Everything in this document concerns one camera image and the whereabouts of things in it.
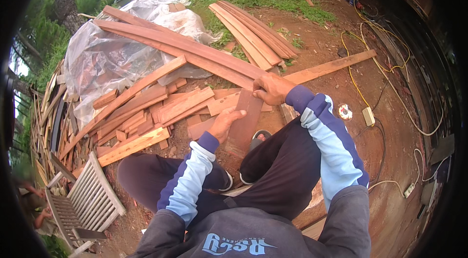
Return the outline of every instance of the hand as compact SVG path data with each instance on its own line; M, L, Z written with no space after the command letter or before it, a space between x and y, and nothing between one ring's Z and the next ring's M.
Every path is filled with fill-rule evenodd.
M40 190L36 190L34 192L34 194L36 194L37 196L41 197L41 198L45 198L45 191L44 189L40 189Z
M274 73L265 74L254 81L254 97L261 98L267 105L281 105L296 84Z
M50 208L46 207L42 210L41 215L43 217L52 217L52 213L50 212Z
M244 118L245 115L247 115L247 111L235 111L235 106L224 109L219 113L213 126L208 129L208 132L218 139L219 144L221 144L226 141L227 134L229 133L229 128L231 128L232 123L237 119Z

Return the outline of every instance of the wooden chair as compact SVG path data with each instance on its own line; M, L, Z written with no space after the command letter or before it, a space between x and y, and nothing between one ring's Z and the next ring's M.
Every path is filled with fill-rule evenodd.
M78 179L52 153L50 161L60 172L46 186L45 194L58 229L73 251L69 258L73 258L97 239L106 239L103 231L126 210L102 172L94 152L89 154ZM74 183L67 197L50 192L62 177Z

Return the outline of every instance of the dark pants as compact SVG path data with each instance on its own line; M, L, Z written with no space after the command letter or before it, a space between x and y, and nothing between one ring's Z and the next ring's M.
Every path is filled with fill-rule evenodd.
M310 202L320 178L320 157L317 144L296 118L245 156L239 171L246 182L255 184L226 201L224 195L202 190L196 203L198 214L190 226L210 213L233 206L259 208L293 220ZM161 190L182 161L133 154L120 162L118 180L131 197L155 213ZM223 189L228 183L226 172L214 162L203 189Z

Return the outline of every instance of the green grass patch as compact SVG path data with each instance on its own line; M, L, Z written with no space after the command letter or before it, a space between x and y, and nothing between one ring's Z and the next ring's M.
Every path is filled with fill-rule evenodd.
M223 32L223 37L212 44L215 48L221 48L233 39L232 34L226 29L224 24L208 9L208 5L218 0L190 0L192 3L189 9L197 13L203 20L205 28L214 33ZM323 24L325 21L334 21L335 16L320 7L318 1L313 1L314 7L310 7L306 0L226 0L240 8L245 7L274 7L280 10L291 12L293 15L302 15L311 21Z

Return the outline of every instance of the clear plastic tarp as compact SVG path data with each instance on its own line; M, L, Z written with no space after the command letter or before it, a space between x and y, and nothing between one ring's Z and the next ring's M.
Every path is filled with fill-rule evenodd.
M133 0L120 10L190 36L205 45L221 38L222 33L212 35L207 32L200 16L193 11L170 12L168 4L171 3L190 5L189 0ZM97 19L117 21L103 13ZM102 31L92 21L86 22L70 39L64 62L69 96L81 98L81 103L74 110L81 128L92 120L95 99L114 89L122 91L132 86L174 58L143 43ZM186 64L158 82L165 86L179 77L206 78L211 75Z

